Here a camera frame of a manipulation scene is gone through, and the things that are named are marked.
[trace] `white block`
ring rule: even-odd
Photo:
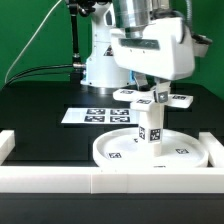
[[[224,193],[224,170],[166,169],[130,173],[127,193]]]
[[[0,133],[0,165],[15,147],[14,131],[7,130]]]
[[[91,193],[127,193],[127,173],[98,169],[92,174]]]
[[[0,167],[1,193],[90,193],[93,168]]]
[[[208,151],[212,166],[224,168],[224,146],[210,132],[201,132],[199,141]]]

